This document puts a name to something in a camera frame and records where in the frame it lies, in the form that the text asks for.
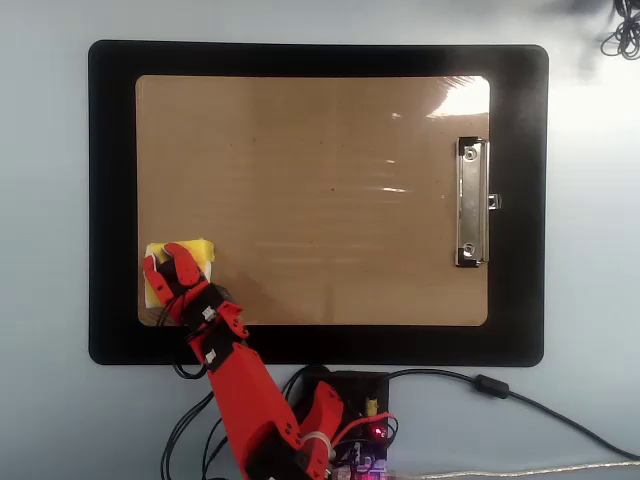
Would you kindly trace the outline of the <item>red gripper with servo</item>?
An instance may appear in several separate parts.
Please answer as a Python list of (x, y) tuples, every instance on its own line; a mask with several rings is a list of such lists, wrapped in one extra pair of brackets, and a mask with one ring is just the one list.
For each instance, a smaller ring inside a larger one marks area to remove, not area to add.
[(209, 285), (192, 253), (175, 242), (163, 246), (168, 255), (151, 253), (143, 259), (144, 300), (146, 306), (163, 306), (171, 314), (181, 312)]

